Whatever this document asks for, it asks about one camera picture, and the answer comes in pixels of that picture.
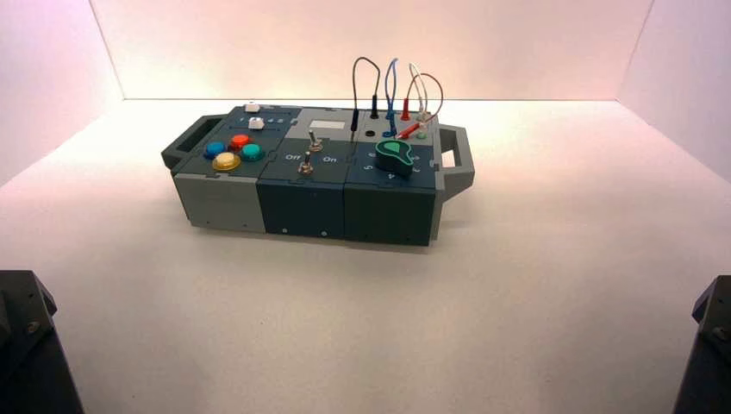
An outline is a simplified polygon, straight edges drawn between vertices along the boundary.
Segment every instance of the blue wire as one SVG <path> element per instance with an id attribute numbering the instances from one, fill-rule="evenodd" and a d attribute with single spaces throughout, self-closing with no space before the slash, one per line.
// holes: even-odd
<path id="1" fill-rule="evenodd" d="M 396 85 L 397 85 L 397 79 L 396 79 L 396 62 L 398 62 L 398 58 L 394 58 L 388 67 L 388 70 L 386 71 L 386 76 L 384 77 L 384 91 L 386 94 L 386 104 L 388 105 L 388 110 L 386 111 L 386 119 L 390 122 L 390 131 L 388 133 L 384 132 L 384 137 L 388 136 L 395 136 L 396 135 L 396 121 L 393 119 L 395 112 L 393 111 L 393 101 L 396 98 Z M 388 93 L 388 74 L 389 72 L 393 72 L 393 89 L 391 94 L 392 97 L 389 97 Z"/>

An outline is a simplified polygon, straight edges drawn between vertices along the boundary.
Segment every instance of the black metal bracket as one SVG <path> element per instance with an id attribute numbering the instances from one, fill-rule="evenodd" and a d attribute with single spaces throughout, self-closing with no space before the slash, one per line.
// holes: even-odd
<path id="1" fill-rule="evenodd" d="M 731 276 L 719 276 L 693 306 L 698 334 L 731 364 Z"/>
<path id="2" fill-rule="evenodd" d="M 0 271 L 0 412 L 83 414 L 54 313 L 33 272 Z"/>
<path id="3" fill-rule="evenodd" d="M 731 412 L 731 276 L 719 276 L 693 306 L 698 332 L 675 414 Z"/>

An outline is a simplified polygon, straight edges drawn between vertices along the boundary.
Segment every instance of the blue button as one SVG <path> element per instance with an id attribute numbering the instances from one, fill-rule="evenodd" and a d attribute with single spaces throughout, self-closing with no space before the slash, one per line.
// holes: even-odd
<path id="1" fill-rule="evenodd" d="M 224 151 L 226 151 L 226 146 L 223 145 L 223 142 L 209 142 L 209 144 L 206 145 L 206 152 L 203 156 L 209 160 L 213 160 L 218 154 Z"/>
<path id="2" fill-rule="evenodd" d="M 264 151 L 256 144 L 247 144 L 241 150 L 241 158 L 245 161 L 261 160 L 264 157 Z"/>

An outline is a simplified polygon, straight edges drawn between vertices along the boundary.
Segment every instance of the white sticker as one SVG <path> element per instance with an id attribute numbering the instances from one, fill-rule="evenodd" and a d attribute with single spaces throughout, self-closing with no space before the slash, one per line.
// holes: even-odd
<path id="1" fill-rule="evenodd" d="M 323 121 L 322 119 L 314 119 L 309 123 L 310 128 L 326 128 L 326 129 L 344 129 L 345 123 L 341 121 Z"/>

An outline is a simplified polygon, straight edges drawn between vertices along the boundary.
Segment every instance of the white table surface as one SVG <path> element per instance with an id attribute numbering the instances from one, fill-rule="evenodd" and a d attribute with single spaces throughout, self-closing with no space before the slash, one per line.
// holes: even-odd
<path id="1" fill-rule="evenodd" d="M 234 104 L 126 101 L 0 188 L 89 413 L 671 410 L 731 185 L 640 118 L 447 103 L 475 184 L 409 248 L 191 227 L 159 152 Z"/>

